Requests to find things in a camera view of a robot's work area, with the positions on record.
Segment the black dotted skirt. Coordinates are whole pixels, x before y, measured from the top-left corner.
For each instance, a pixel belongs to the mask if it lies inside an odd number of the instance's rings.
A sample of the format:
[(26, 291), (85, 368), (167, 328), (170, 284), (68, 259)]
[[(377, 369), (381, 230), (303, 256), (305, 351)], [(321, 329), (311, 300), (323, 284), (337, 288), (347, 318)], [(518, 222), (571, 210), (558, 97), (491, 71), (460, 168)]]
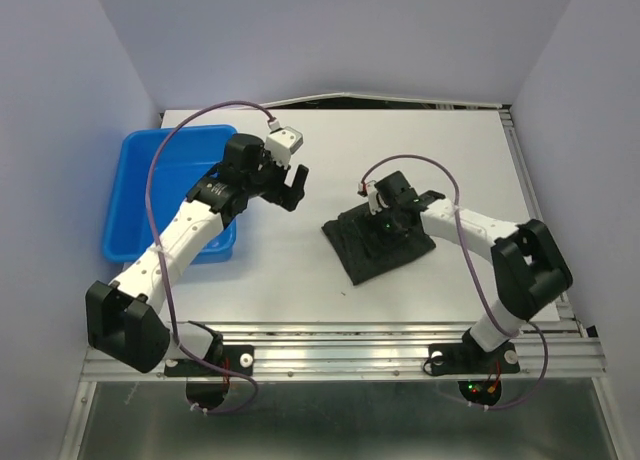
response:
[(436, 248), (421, 226), (419, 215), (410, 235), (391, 246), (377, 248), (372, 242), (368, 205), (342, 212), (322, 226), (322, 232), (336, 252), (353, 285), (416, 261)]

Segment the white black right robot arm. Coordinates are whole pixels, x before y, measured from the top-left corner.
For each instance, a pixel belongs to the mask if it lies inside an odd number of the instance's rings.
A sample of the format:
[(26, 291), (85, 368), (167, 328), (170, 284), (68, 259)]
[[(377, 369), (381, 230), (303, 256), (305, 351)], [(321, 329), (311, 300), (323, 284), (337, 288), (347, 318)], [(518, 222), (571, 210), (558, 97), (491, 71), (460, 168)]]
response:
[(444, 363), (484, 369), (525, 324), (573, 284), (553, 235), (540, 220), (497, 220), (461, 207), (458, 196), (419, 194), (399, 171), (379, 181), (363, 181), (360, 193), (367, 200), (363, 223), (379, 249), (369, 277), (421, 258), (434, 250), (438, 239), (460, 247), (470, 272), (475, 270), (473, 255), (493, 268), (496, 299), (479, 296), (483, 315), (459, 342), (441, 349), (438, 358)]

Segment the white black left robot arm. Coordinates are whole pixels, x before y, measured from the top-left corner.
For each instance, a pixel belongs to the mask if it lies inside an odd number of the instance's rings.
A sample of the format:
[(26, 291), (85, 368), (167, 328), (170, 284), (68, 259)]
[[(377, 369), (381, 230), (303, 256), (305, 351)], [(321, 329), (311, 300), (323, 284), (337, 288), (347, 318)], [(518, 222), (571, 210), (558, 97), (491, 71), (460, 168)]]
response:
[(188, 191), (167, 227), (152, 232), (153, 242), (145, 252), (111, 282), (96, 281), (89, 287), (85, 305), (90, 346), (141, 373), (166, 359), (177, 342), (176, 325), (159, 317), (164, 306), (173, 304), (168, 288), (250, 199), (296, 209), (309, 170), (300, 165), (292, 184), (285, 180), (302, 144), (302, 134), (291, 127), (265, 139), (232, 135), (221, 161)]

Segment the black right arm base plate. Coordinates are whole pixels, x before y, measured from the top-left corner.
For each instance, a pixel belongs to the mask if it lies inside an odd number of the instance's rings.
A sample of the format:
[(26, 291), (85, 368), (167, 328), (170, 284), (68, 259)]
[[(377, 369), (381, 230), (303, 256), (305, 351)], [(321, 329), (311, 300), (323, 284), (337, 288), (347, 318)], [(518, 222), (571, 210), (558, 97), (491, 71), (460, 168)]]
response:
[(428, 346), (428, 354), (422, 370), (430, 376), (484, 375), (500, 372), (516, 374), (520, 372), (519, 358), (510, 342), (492, 352), (466, 343), (439, 343)]

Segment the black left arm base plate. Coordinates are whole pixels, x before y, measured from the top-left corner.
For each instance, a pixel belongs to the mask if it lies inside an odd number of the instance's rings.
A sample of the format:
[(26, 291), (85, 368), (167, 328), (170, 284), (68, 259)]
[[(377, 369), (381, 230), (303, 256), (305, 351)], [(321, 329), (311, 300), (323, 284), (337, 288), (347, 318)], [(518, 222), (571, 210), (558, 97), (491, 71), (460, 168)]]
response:
[[(250, 344), (218, 344), (209, 348), (204, 354), (204, 360), (219, 368), (252, 376), (254, 354), (255, 348)], [(219, 372), (211, 370), (189, 358), (175, 360), (174, 366), (166, 364), (164, 366), (164, 375), (169, 378), (221, 377)]]

